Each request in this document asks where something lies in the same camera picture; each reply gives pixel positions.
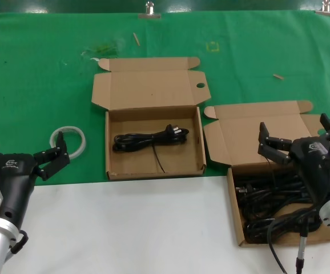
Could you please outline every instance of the open cardboard box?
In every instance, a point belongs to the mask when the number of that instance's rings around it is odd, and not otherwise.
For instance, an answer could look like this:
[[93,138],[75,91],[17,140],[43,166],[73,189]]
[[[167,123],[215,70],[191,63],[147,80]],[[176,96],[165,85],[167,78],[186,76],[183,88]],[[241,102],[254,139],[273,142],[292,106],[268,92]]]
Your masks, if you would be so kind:
[[[106,108],[106,172],[111,180],[201,175],[206,169],[197,104],[209,99],[206,76],[191,71],[199,58],[101,59],[92,102]],[[119,134],[150,134],[171,124],[189,130],[187,141],[135,152],[114,152]]]
[[[236,238],[241,247],[251,246],[243,232],[243,218],[236,200],[234,176],[246,174],[270,174],[266,159],[257,153],[259,126],[264,122],[273,137],[295,140],[318,136],[322,129],[319,115],[305,114],[313,105],[309,101],[285,101],[269,103],[232,104],[206,107],[204,114],[217,119],[204,127],[207,147],[212,161],[231,166],[227,173],[228,193],[234,217]],[[273,168],[280,168],[272,163]],[[306,204],[291,204],[279,215],[293,212]],[[281,245],[298,245],[298,233],[287,233],[278,240]],[[330,228],[324,225],[309,233],[308,243],[330,241]]]

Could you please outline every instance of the wooden stick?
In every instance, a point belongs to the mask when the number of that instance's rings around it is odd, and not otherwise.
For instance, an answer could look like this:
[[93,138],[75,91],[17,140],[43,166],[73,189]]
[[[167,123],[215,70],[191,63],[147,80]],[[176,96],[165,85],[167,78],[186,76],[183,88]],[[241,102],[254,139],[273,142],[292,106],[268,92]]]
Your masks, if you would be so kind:
[[284,80],[284,77],[283,77],[283,76],[280,76],[280,75],[277,75],[277,74],[273,74],[273,76],[274,76],[275,78],[278,78],[278,79]]
[[140,41],[138,41],[137,35],[136,35],[135,33],[133,33],[133,36],[134,36],[135,39],[136,39],[137,45],[140,46]]

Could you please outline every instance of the white cable ring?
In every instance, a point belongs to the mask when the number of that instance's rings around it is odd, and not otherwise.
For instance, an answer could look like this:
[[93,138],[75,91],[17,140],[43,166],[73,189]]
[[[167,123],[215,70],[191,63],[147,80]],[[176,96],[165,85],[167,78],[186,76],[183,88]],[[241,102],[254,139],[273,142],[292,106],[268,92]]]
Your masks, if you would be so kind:
[[85,150],[85,147],[86,147],[86,139],[85,139],[84,132],[80,128],[78,128],[78,127],[66,126],[66,127],[57,128],[51,134],[51,137],[50,137],[50,146],[52,148],[54,148],[56,146],[56,144],[55,144],[55,138],[58,135],[58,132],[59,131],[62,131],[62,133],[65,133],[65,132],[76,132],[76,133],[78,133],[80,135],[80,137],[81,137],[80,147],[74,153],[70,154],[69,155],[69,158],[70,158],[70,160],[73,160],[76,157],[80,156],[81,153],[83,153],[83,151]]

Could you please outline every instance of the green tablecloth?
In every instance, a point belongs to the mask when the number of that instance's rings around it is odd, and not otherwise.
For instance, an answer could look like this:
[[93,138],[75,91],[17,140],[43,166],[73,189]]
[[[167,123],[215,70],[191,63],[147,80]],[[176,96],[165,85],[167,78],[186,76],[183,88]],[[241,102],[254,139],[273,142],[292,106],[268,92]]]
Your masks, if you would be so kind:
[[[330,115],[330,17],[313,11],[163,14],[160,20],[0,14],[0,152],[45,150],[62,126],[77,126],[87,138],[80,158],[38,185],[107,180],[104,110],[91,104],[101,70],[90,58],[108,56],[199,57],[197,70],[206,73],[212,95],[206,106],[308,99],[314,113]],[[79,141],[67,143],[73,151]],[[206,175],[225,172],[208,163]]]

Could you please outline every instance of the cardboard box lid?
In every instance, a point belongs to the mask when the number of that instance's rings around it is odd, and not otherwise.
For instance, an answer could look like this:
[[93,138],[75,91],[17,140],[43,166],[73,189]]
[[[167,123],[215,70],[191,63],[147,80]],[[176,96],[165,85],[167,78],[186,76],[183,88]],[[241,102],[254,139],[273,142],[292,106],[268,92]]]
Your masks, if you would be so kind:
[[310,101],[231,104],[206,107],[208,118],[218,119],[204,127],[211,160],[230,166],[264,163],[257,153],[259,126],[264,122],[271,136],[295,140],[318,136],[323,128]]
[[92,102],[108,110],[193,106],[211,97],[197,57],[100,59]]

